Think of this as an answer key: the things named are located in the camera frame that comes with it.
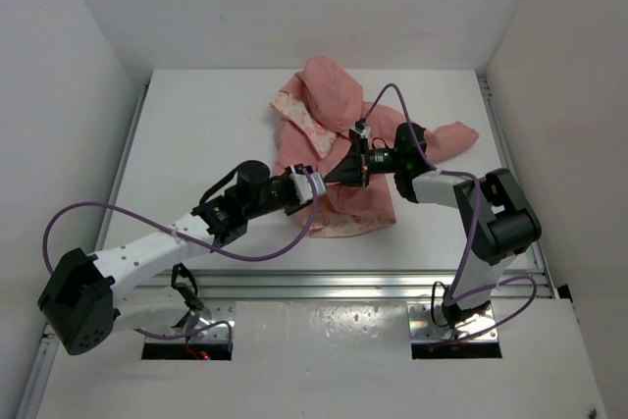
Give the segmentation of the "pink hooded zip jacket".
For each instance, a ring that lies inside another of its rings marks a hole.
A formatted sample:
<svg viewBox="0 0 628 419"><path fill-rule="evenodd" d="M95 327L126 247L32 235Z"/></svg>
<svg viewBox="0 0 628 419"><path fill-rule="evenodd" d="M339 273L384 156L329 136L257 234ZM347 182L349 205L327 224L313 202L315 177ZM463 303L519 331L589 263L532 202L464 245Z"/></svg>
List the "pink hooded zip jacket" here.
<svg viewBox="0 0 628 419"><path fill-rule="evenodd" d="M362 117L371 128L371 139L393 145L401 113L364 99L362 85L329 57L307 61L271 102L279 116L275 128L278 156L275 173L303 164L327 175L347 154L349 129ZM396 223L387 178L376 176L366 188L334 184L318 200L318 211L308 234L334 238L359 236Z"/></svg>

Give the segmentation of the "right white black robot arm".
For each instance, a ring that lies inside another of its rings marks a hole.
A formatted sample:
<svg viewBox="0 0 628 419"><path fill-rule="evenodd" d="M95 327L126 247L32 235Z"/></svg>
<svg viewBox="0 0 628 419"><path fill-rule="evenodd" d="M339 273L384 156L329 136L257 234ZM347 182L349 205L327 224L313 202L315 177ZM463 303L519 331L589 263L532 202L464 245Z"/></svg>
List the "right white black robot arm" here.
<svg viewBox="0 0 628 419"><path fill-rule="evenodd" d="M366 187L373 176L391 174L405 200L458 211L467 241L441 304L440 326L452 329L488 307L490 291L514 257L540 238L539 219L509 170L500 168L482 178L439 171L427 160L422 127L399 125L393 147L381 149L370 147L362 128L358 122L349 132L349 151L324 181Z"/></svg>

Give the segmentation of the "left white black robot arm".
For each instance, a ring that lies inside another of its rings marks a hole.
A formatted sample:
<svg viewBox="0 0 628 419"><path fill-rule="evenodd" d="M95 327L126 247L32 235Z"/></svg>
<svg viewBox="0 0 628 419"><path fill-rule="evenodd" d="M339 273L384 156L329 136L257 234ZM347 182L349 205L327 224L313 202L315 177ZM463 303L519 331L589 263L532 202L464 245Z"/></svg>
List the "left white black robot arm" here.
<svg viewBox="0 0 628 419"><path fill-rule="evenodd" d="M57 264L44 261L50 278L37 305L70 355L91 351L117 331L133 330L154 340L190 341L217 327L205 321L205 306L190 259L209 253L258 263L280 257L300 243L302 229L284 248L263 255L230 252L249 221L284 211L316 209L326 192L309 166L290 166L271 176L260 161L245 161L209 188L183 217L165 226L119 206L153 233L116 247L86 253L75 248Z"/></svg>

